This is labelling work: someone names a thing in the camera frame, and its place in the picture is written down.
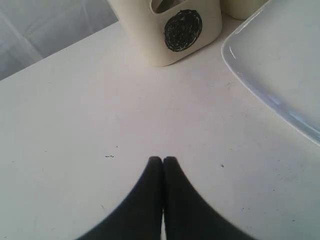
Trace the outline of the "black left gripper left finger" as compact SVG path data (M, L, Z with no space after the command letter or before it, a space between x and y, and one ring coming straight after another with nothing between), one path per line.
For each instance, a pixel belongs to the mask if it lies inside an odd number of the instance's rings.
M164 168L151 156L139 180L102 222L80 240L160 240L164 206Z

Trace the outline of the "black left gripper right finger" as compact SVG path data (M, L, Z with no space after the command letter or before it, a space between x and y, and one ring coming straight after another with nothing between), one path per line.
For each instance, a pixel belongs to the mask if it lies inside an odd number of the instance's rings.
M252 240L216 212L195 190L178 160L163 160L164 223L168 240Z

